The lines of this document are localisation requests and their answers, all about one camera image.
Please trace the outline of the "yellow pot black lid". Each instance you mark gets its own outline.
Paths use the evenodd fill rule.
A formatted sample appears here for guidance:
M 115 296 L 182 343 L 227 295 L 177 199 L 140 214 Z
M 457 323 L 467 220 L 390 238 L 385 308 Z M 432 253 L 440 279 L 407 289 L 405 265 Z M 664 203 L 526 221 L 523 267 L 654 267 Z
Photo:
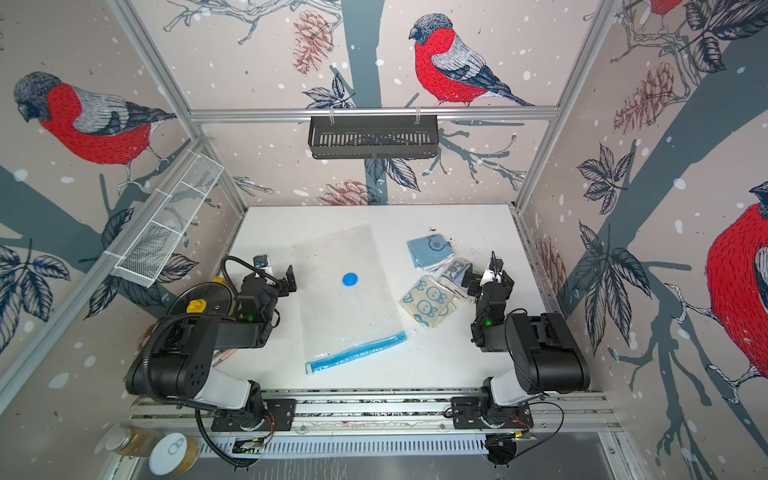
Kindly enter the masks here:
M 216 316 L 232 316 L 235 312 L 235 295 L 223 281 L 208 281 L 185 290 L 171 304 L 167 315 L 186 313 Z

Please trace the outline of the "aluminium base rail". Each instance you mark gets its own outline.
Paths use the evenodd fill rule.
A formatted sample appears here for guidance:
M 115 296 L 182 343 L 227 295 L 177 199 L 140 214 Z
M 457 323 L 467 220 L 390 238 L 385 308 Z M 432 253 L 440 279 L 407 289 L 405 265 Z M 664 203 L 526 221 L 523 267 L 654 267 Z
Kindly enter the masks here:
M 621 429 L 598 393 L 533 399 L 509 420 L 482 418 L 478 396 L 467 388 L 271 390 L 263 395 L 270 416 L 261 422 L 199 418 L 220 449 L 244 459 L 485 454 L 551 435 L 604 437 Z

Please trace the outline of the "cream towel blue bunny print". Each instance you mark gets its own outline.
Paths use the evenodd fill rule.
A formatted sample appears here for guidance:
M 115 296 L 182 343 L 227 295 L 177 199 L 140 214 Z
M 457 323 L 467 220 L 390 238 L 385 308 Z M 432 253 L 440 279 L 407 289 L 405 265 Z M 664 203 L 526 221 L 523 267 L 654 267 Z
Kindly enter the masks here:
M 430 276 L 422 276 L 399 300 L 399 305 L 424 329 L 437 327 L 456 311 L 454 293 Z

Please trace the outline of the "clear vacuum bag blue zipper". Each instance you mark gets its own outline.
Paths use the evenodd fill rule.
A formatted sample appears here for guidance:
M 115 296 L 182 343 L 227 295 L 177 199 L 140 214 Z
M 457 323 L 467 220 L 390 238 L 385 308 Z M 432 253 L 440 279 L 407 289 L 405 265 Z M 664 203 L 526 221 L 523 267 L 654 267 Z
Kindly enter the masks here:
M 293 255 L 308 375 L 407 340 L 368 224 L 299 242 Z

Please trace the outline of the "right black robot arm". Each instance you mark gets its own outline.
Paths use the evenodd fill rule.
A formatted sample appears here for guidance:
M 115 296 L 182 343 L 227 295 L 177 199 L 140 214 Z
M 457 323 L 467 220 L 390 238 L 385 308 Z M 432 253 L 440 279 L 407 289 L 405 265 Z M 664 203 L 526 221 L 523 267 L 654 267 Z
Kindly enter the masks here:
M 479 393 L 451 399 L 447 416 L 458 430 L 532 428 L 529 404 L 551 393 L 584 392 L 590 372 L 563 316 L 506 312 L 514 281 L 506 272 L 467 272 L 462 286 L 475 299 L 472 343 L 485 353 L 509 357 L 508 372 L 488 377 Z

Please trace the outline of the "grey patterned folded towel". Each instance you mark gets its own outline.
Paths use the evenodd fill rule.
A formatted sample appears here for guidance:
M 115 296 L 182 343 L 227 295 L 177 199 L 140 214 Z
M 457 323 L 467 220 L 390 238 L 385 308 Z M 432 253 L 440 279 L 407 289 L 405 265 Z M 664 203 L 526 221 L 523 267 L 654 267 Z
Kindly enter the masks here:
M 454 258 L 438 275 L 437 282 L 462 300 L 469 298 L 468 288 L 462 285 L 464 276 L 472 272 L 472 263 L 466 259 Z

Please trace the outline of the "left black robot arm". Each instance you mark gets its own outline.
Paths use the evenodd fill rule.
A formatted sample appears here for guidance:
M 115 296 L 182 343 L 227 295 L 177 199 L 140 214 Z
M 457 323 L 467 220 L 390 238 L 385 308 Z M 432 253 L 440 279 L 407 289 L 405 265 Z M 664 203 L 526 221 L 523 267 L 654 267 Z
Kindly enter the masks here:
M 239 289 L 226 279 L 195 285 L 155 325 L 125 385 L 132 395 L 213 416 L 215 432 L 287 432 L 296 403 L 264 397 L 254 380 L 218 370 L 215 353 L 266 345 L 280 323 L 277 302 L 296 292 L 292 270 L 279 279 L 252 268 Z

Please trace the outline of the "white mesh wall shelf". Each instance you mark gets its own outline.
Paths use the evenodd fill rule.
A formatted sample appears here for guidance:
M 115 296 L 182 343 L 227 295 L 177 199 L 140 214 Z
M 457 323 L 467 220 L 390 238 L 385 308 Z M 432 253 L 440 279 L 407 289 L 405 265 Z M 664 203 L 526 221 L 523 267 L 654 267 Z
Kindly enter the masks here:
M 223 171 L 209 156 L 194 153 L 179 180 L 160 192 L 162 203 L 118 256 L 111 275 L 141 287 L 154 284 Z

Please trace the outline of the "glass jar with metal lid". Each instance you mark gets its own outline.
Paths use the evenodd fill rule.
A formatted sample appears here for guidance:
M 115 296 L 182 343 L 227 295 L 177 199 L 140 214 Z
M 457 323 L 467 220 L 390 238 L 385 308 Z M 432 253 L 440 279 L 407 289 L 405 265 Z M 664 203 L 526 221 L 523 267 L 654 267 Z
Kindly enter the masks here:
M 132 425 L 112 426 L 94 448 L 94 453 L 111 452 L 121 456 L 148 458 L 162 435 Z

